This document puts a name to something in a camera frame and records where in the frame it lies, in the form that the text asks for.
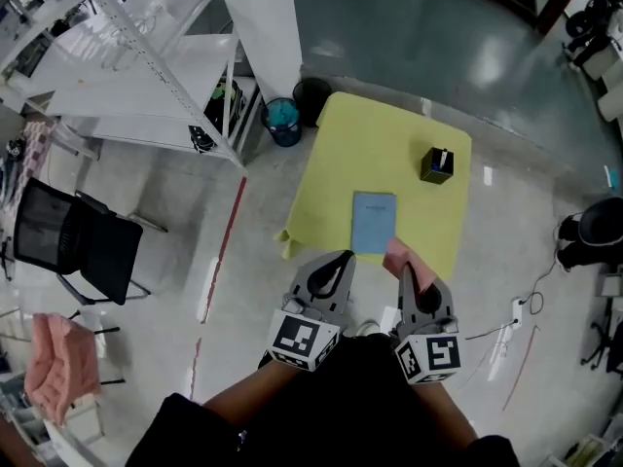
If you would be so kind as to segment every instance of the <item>glossy floor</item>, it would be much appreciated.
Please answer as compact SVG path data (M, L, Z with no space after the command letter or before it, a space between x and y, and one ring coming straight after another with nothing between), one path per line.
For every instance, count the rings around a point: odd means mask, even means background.
M135 278L153 296L125 306L86 308L102 314L104 326L122 328L106 338L110 359L128 380L107 386L100 401L106 440L98 453L108 463L123 462L169 393L201 402L256 368L274 309L296 267L314 255L306 251L283 261L273 240L285 223L313 140L308 132L290 149L278 148L268 135L261 140L205 323L206 280L241 173L213 158L128 144L105 142L101 160L91 164L53 148L44 181L49 174L58 188L82 189L120 213L138 209L169 227L168 234L146 229L141 241ZM499 159L474 144L470 199L451 281L465 336L510 320L511 300L525 296L551 265L557 221L577 209L573 199L558 196L554 179ZM529 316L525 309L523 327L508 344L496 344L498 334L468 341L463 369L447 381L477 431L509 437L523 465L537 465L550 452L561 455L583 434L599 433L620 390L619 379L604 369L579 366L580 356L594 344L589 323L604 309L593 296L596 272L554 268L539 284L542 312ZM19 265L16 281L2 289L3 308L22 305L65 315L77 308L53 275L34 267ZM393 277L357 264L354 324L379 319L396 297ZM525 368L504 407L534 326Z
M596 85L568 69L560 21L546 37L490 0L294 0L311 74L355 78L454 107L581 172L622 166Z

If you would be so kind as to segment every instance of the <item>yellow tablecloth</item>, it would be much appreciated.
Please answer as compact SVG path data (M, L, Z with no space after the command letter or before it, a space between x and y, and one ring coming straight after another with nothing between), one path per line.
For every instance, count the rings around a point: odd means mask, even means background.
M278 239L288 259L305 245L350 248L355 192L397 196L396 236L449 280L467 203L471 138L381 102L333 93L320 115L310 160ZM442 185L420 180L421 158L432 147L455 154L454 176ZM360 255L380 263L381 255Z

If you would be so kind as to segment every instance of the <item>pink chair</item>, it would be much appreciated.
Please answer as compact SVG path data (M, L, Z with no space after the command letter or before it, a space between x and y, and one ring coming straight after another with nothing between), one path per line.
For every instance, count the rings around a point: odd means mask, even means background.
M71 404L92 393L99 394L95 334L118 332L119 327L92 332L57 313L37 313L32 320L32 357L24 387L33 405L60 425Z

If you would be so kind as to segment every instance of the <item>mesh backrest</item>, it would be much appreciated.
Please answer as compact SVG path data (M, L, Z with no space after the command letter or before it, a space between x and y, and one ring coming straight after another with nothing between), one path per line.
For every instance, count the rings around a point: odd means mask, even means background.
M31 178L19 202L16 259L68 274L78 269L81 216L73 196Z

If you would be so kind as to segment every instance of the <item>notebook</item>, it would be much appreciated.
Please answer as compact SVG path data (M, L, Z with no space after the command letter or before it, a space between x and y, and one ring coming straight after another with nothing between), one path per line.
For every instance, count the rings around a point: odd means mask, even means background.
M396 235L396 196L356 192L351 247L356 254L384 254Z

